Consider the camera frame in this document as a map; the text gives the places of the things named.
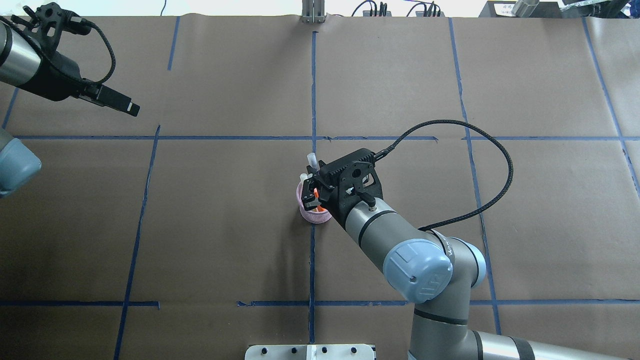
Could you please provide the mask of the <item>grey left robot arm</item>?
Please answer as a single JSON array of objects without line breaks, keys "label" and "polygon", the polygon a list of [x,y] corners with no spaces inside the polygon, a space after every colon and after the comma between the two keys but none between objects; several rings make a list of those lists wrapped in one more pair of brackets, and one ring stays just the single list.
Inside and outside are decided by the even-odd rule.
[{"label": "grey left robot arm", "polygon": [[0,189],[1,197],[16,193],[42,169],[42,161],[18,137],[7,130],[18,95],[29,92],[50,101],[65,100],[82,91],[77,63],[54,52],[47,61],[39,51],[44,44],[34,41],[20,29],[1,25],[1,82],[13,92],[1,119]]}]

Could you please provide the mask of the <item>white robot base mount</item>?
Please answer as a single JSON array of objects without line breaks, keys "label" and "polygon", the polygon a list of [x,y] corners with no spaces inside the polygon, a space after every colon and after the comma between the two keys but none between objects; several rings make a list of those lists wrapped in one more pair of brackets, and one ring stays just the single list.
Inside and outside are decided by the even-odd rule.
[{"label": "white robot base mount", "polygon": [[249,346],[245,360],[376,360],[374,345],[348,344],[259,344]]}]

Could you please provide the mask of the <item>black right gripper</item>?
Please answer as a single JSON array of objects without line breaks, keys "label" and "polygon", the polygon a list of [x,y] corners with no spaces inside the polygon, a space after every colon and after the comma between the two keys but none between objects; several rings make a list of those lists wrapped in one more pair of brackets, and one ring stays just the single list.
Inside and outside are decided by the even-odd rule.
[{"label": "black right gripper", "polygon": [[331,162],[318,162],[319,169],[307,167],[306,186],[302,187],[304,209],[316,209],[314,191],[320,194],[322,207],[329,210],[341,227],[346,227],[346,219],[362,198],[384,198],[382,184],[375,169],[375,153],[368,148],[360,148]]}]

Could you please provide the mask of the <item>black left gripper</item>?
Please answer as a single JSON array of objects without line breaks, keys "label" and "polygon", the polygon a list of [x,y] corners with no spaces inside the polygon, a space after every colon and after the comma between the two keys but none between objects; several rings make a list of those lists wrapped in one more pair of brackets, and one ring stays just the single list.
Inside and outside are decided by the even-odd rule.
[{"label": "black left gripper", "polygon": [[87,101],[96,100],[98,88],[94,86],[87,88],[86,85],[63,76],[61,72],[53,67],[55,65],[66,75],[80,79],[80,68],[74,60],[58,51],[55,51],[53,56],[50,57],[53,65],[41,59],[34,50],[30,51],[30,57],[34,58],[31,62],[39,60],[39,68],[37,68],[32,78],[25,83],[25,91],[51,101],[62,101],[68,97]]}]

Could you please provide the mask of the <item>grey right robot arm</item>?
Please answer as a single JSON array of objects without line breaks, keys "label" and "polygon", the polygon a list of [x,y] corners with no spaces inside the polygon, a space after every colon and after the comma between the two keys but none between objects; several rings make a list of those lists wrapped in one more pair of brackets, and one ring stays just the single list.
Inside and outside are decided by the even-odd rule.
[{"label": "grey right robot arm", "polygon": [[615,358],[639,358],[639,192],[614,141],[508,141],[513,182],[465,221],[418,231],[498,193],[508,169],[487,141],[410,142],[376,165],[383,199],[368,238],[332,220],[315,242],[322,343],[366,342],[381,359],[478,357],[471,326]]}]

